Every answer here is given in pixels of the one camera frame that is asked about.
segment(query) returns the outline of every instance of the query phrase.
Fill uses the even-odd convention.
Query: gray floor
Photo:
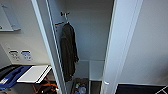
[[[91,94],[100,94],[101,81],[91,81]]]

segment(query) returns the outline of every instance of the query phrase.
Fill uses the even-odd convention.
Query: clothing
[[[69,23],[63,26],[60,44],[64,80],[67,82],[72,79],[75,73],[75,62],[79,61],[75,43],[75,32]]]

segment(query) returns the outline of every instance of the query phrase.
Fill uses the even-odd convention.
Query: wall outlet
[[[21,54],[23,55],[24,59],[27,61],[31,61],[32,57],[30,55],[30,51],[22,51]]]
[[[16,61],[19,61],[19,60],[20,60],[18,51],[10,51],[9,54],[12,56],[12,59],[13,59],[13,60],[16,60]]]

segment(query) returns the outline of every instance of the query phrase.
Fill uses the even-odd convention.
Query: wall-mounted cabinet
[[[7,0],[0,0],[0,31],[20,30],[19,23]]]

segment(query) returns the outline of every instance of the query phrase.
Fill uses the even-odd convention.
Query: closet rod
[[[57,25],[60,25],[60,24],[63,24],[63,23],[64,23],[64,22],[61,22],[61,23],[57,23],[57,24],[55,24],[55,25],[57,26]]]

